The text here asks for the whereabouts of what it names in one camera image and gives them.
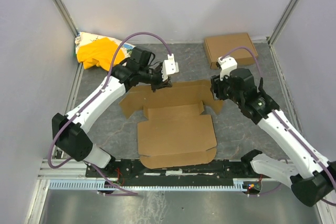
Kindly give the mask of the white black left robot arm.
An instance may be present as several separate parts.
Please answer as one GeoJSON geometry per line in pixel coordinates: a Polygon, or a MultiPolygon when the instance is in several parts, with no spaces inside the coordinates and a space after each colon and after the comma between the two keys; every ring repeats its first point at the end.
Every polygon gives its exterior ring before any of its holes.
{"type": "Polygon", "coordinates": [[[178,72],[174,55],[152,67],[155,54],[134,47],[131,55],[112,67],[103,82],[76,108],[66,115],[57,113],[52,118],[54,145],[72,159],[94,164],[98,168],[110,166],[115,158],[93,144],[87,135],[100,115],[132,87],[144,83],[156,91],[171,87],[170,76],[178,72]]]}

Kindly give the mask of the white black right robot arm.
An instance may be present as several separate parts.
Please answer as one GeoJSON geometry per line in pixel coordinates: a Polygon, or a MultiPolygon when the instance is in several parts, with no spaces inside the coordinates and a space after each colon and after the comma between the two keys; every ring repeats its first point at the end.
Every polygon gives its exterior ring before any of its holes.
{"type": "Polygon", "coordinates": [[[252,170],[289,187],[296,198],[314,206],[335,190],[335,162],[313,148],[294,128],[263,87],[255,84],[250,70],[238,68],[227,75],[211,77],[211,92],[217,100],[231,100],[240,112],[266,132],[286,153],[291,164],[253,150],[244,156],[252,170]]]}

